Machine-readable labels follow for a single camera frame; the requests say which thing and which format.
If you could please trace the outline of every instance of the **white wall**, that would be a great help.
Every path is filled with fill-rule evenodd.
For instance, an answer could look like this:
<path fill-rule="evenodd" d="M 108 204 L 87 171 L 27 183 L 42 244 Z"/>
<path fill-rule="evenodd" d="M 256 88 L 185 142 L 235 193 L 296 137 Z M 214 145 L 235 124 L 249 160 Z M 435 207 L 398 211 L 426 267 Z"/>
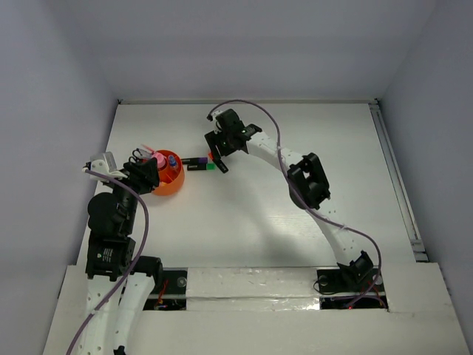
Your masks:
<path fill-rule="evenodd" d="M 0 5 L 0 352 L 41 354 L 116 100 L 61 1 Z"/>
<path fill-rule="evenodd" d="M 473 349 L 473 2 L 440 2 L 382 100 L 431 260 Z"/>
<path fill-rule="evenodd" d="M 434 0 L 69 0 L 119 98 L 380 96 Z"/>

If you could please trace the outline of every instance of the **wire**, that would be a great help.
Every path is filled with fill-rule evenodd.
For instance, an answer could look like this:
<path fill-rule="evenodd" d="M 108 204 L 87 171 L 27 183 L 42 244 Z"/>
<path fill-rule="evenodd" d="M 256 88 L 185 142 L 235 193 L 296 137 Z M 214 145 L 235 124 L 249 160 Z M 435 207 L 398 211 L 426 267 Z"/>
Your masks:
<path fill-rule="evenodd" d="M 350 300 L 354 297 L 355 296 L 342 296 L 342 297 L 334 297 L 334 298 L 335 298 L 335 300 Z M 379 296 L 371 296 L 371 295 L 367 294 L 367 295 L 364 295 L 363 298 L 371 298 L 373 300 L 377 300 L 378 302 L 380 302 L 380 304 L 383 308 L 387 309 L 386 303 L 384 303 L 384 301 Z"/>
<path fill-rule="evenodd" d="M 368 286 L 368 288 L 363 291 L 361 294 L 359 294 L 357 297 L 355 297 L 353 300 L 351 300 L 350 302 L 348 302 L 345 307 L 346 308 L 349 308 L 351 306 L 353 306 L 355 303 L 357 303 L 361 298 L 365 297 L 367 295 L 368 292 L 371 291 L 371 288 L 373 287 L 373 285 L 376 284 L 376 281 L 378 280 L 379 276 L 381 275 L 381 250 L 379 250 L 379 247 L 378 247 L 378 244 L 375 242 L 374 239 L 372 239 L 368 234 L 366 233 L 363 233 L 362 231 L 359 231 L 357 229 L 354 229 L 354 228 L 351 228 L 351 227 L 347 227 L 343 224 L 340 224 L 340 223 L 337 223 L 337 222 L 333 222 L 332 220 L 329 220 L 328 218 L 326 218 L 325 216 L 321 215 L 321 214 L 318 214 L 317 212 L 313 211 L 304 201 L 304 199 L 301 197 L 301 195 L 299 194 L 299 192 L 294 188 L 293 184 L 291 183 L 291 181 L 289 180 L 289 178 L 287 177 L 287 172 L 285 171 L 285 168 L 284 168 L 284 163 L 282 162 L 282 155 L 281 155 L 281 130 L 279 129 L 279 125 L 278 123 L 276 122 L 276 119 L 272 116 L 272 114 L 269 113 L 269 111 L 267 111 L 263 106 L 257 104 L 256 102 L 253 102 L 253 101 L 249 101 L 249 100 L 243 100 L 241 98 L 237 98 L 237 99 L 233 99 L 233 100 L 227 100 L 227 101 L 223 101 L 222 103 L 216 105 L 208 114 L 208 116 L 211 116 L 211 114 L 216 110 L 218 109 L 219 107 L 223 106 L 223 105 L 226 105 L 226 104 L 231 104 L 233 102 L 241 102 L 241 103 L 244 103 L 244 104 L 248 104 L 248 105 L 251 105 L 251 106 L 254 106 L 260 110 L 262 110 L 268 117 L 269 119 L 273 122 L 274 126 L 276 127 L 276 133 L 277 133 L 277 154 L 278 154 L 278 161 L 279 161 L 279 167 L 281 168 L 281 172 L 282 172 L 282 176 L 284 176 L 284 179 L 286 180 L 287 184 L 289 185 L 289 189 L 291 190 L 291 192 L 297 197 L 297 200 L 301 203 L 302 206 L 304 206 L 305 208 L 305 211 L 308 213 L 308 214 L 311 214 L 312 216 L 314 216 L 315 218 L 317 218 L 318 220 L 321 220 L 322 222 L 325 222 L 327 224 L 330 224 L 331 226 L 335 226 L 335 227 L 338 227 L 340 229 L 345 229 L 347 231 L 351 231 L 352 233 L 355 233 L 355 234 L 358 234 L 358 235 L 361 235 L 362 237 L 365 237 L 367 238 L 375 247 L 376 249 L 376 253 L 378 253 L 378 271 L 376 272 L 376 276 L 375 278 L 373 279 L 373 283 Z"/>
<path fill-rule="evenodd" d="M 140 259 L 141 253 L 143 253 L 143 249 L 146 244 L 146 239 L 148 237 L 148 230 L 149 230 L 149 213 L 148 213 L 148 208 L 146 207 L 145 201 L 140 197 L 138 193 L 136 193 L 132 188 L 128 187 L 124 183 L 114 179 L 113 177 L 109 177 L 106 175 L 102 175 L 98 172 L 93 172 L 92 170 L 85 170 L 87 174 L 91 174 L 94 176 L 97 176 L 101 179 L 108 180 L 111 183 L 114 183 L 115 185 L 118 185 L 119 187 L 125 189 L 128 191 L 130 194 L 132 194 L 138 202 L 141 204 L 143 207 L 143 212 L 145 214 L 145 231 L 143 233 L 143 239 L 141 240 L 140 248 L 138 249 L 135 258 L 133 259 L 132 263 L 130 266 L 127 268 L 127 270 L 123 273 L 123 276 L 118 280 L 117 283 L 115 283 L 115 286 L 109 291 L 108 294 L 105 295 L 105 297 L 95 306 L 94 311 L 90 313 L 87 318 L 82 322 L 81 326 L 75 333 L 75 336 L 72 338 L 72 341 L 67 349 L 66 355 L 70 355 L 72 353 L 72 350 L 74 349 L 75 343 L 79 340 L 79 337 L 81 336 L 82 332 L 84 329 L 87 327 L 89 324 L 90 320 L 94 317 L 94 314 L 96 311 L 99 311 L 104 304 L 106 304 L 110 297 L 120 288 L 120 286 L 125 282 L 126 278 L 130 273 L 132 272 L 133 268 L 135 267 L 136 263 L 138 262 L 138 259 Z"/>

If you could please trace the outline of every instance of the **marker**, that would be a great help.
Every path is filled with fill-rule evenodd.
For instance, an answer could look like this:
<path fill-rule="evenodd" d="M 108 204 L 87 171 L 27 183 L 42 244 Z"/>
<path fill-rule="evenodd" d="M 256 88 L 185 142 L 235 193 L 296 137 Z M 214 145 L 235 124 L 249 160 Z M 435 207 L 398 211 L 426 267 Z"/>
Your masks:
<path fill-rule="evenodd" d="M 215 164 L 192 164 L 187 165 L 187 171 L 193 172 L 197 170 L 215 170 Z"/>
<path fill-rule="evenodd" d="M 184 165 L 187 165 L 187 164 L 207 164 L 208 163 L 207 158 L 184 158 L 184 159 L 181 159 L 180 161 L 182 161 Z"/>

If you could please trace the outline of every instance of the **black bracket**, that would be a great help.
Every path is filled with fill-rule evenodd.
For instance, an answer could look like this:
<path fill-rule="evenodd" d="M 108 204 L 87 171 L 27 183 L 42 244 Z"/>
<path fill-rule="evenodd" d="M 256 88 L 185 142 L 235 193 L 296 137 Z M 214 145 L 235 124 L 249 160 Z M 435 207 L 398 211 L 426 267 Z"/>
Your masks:
<path fill-rule="evenodd" d="M 221 161 L 222 157 L 229 156 L 237 150 L 242 150 L 248 154 L 246 142 L 255 133 L 262 132 L 261 128 L 254 124 L 244 125 L 238 114 L 232 109 L 219 114 L 215 120 L 220 129 L 219 132 L 210 131 L 204 135 L 208 147 L 213 156 L 213 161 L 223 172 L 228 171 L 228 167 Z"/>
<path fill-rule="evenodd" d="M 303 155 L 300 162 L 291 165 L 287 171 L 287 177 L 311 209 L 319 209 L 320 203 L 330 198 L 327 176 L 319 157 L 314 153 Z M 290 198 L 300 209 L 305 209 L 292 192 L 290 192 Z"/>

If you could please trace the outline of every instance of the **purple cable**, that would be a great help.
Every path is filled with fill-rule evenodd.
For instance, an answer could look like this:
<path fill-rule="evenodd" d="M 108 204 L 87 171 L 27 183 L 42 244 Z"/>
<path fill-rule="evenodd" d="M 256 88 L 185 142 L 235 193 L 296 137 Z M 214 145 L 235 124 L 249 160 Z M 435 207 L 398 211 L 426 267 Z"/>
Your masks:
<path fill-rule="evenodd" d="M 374 246 L 375 246 L 375 249 L 376 249 L 376 252 L 378 253 L 378 271 L 376 272 L 376 276 L 375 278 L 373 279 L 373 282 L 371 283 L 371 285 L 366 289 L 366 291 L 362 292 L 361 294 L 359 294 L 357 297 L 355 297 L 353 300 L 351 300 L 350 302 L 348 302 L 345 307 L 350 307 L 352 305 L 354 305 L 355 303 L 357 303 L 361 298 L 365 297 L 367 295 L 368 292 L 371 291 L 371 289 L 373 288 L 373 286 L 376 284 L 376 281 L 378 281 L 378 278 L 380 277 L 381 275 L 381 250 L 379 250 L 379 247 L 378 247 L 378 244 L 376 244 L 375 240 L 372 239 L 368 234 L 366 233 L 363 233 L 362 231 L 358 231 L 356 229 L 353 229 L 351 227 L 346 227 L 345 225 L 343 224 L 340 224 L 340 223 L 337 223 L 337 222 L 333 222 L 332 220 L 329 220 L 328 218 L 314 212 L 311 208 L 309 208 L 309 206 L 305 203 L 305 201 L 302 199 L 302 197 L 300 196 L 299 192 L 294 188 L 293 184 L 290 182 L 289 178 L 287 177 L 287 172 L 285 171 L 285 168 L 284 168 L 284 163 L 282 162 L 282 156 L 281 156 L 281 131 L 279 129 L 279 125 L 278 123 L 276 122 L 276 119 L 272 116 L 272 114 L 269 113 L 269 111 L 267 111 L 263 106 L 260 106 L 258 105 L 256 102 L 253 102 L 253 101 L 249 101 L 249 100 L 243 100 L 243 99 L 240 99 L 240 98 L 237 98 L 237 99 L 234 99 L 234 100 L 227 100 L 227 101 L 223 101 L 222 103 L 216 105 L 208 114 L 208 116 L 211 116 L 211 114 L 216 110 L 218 109 L 219 107 L 223 106 L 223 105 L 226 105 L 226 104 L 231 104 L 233 102 L 241 102 L 241 103 L 244 103 L 244 104 L 249 104 L 251 106 L 255 106 L 256 108 L 262 110 L 268 117 L 269 119 L 273 122 L 274 126 L 276 127 L 276 133 L 277 133 L 277 152 L 278 152 L 278 161 L 279 161 L 279 167 L 281 168 L 281 172 L 282 172 L 282 176 L 284 176 L 284 179 L 286 180 L 287 184 L 289 185 L 289 189 L 291 190 L 291 192 L 297 197 L 297 200 L 304 206 L 305 208 L 305 211 L 309 214 L 311 214 L 312 216 L 314 216 L 315 218 L 317 218 L 318 220 L 321 220 L 322 222 L 325 222 L 325 223 L 328 223 L 332 226 L 335 226 L 335 227 L 338 227 L 340 229 L 345 229 L 347 231 L 351 231 L 352 233 L 356 233 L 358 235 L 361 235 L 362 237 L 365 237 L 367 238 Z"/>
<path fill-rule="evenodd" d="M 108 180 L 111 183 L 114 183 L 115 185 L 118 185 L 119 187 L 125 189 L 128 191 L 130 194 L 132 194 L 134 197 L 137 198 L 138 202 L 141 204 L 143 207 L 143 211 L 145 213 L 145 231 L 143 233 L 143 239 L 141 240 L 140 248 L 138 249 L 138 252 L 136 253 L 135 258 L 133 259 L 132 263 L 130 264 L 130 267 L 125 271 L 121 279 L 118 280 L 118 282 L 113 286 L 113 288 L 110 290 L 108 294 L 105 295 L 105 297 L 97 304 L 97 306 L 94 308 L 94 312 L 100 310 L 102 306 L 108 302 L 110 297 L 120 288 L 120 286 L 125 282 L 126 278 L 130 273 L 132 272 L 133 268 L 135 267 L 136 263 L 138 262 L 138 259 L 140 259 L 140 255 L 143 252 L 143 249 L 145 247 L 146 243 L 146 238 L 148 237 L 148 229 L 149 229 L 149 213 L 148 213 L 148 208 L 146 207 L 145 201 L 140 197 L 139 194 L 137 194 L 133 189 L 125 185 L 124 183 L 114 179 L 113 177 L 108 177 L 102 174 L 99 174 L 98 172 L 93 172 L 90 170 L 85 171 L 87 174 L 91 174 L 94 176 L 97 176 L 98 178 Z M 82 322 L 81 326 L 75 333 L 75 336 L 72 338 L 72 341 L 67 349 L 66 355 L 71 355 L 72 350 L 74 349 L 75 343 L 79 340 L 79 337 L 81 336 L 82 332 L 84 329 L 87 327 L 89 324 L 90 320 L 94 317 L 94 313 L 92 312 L 87 316 L 87 318 Z"/>

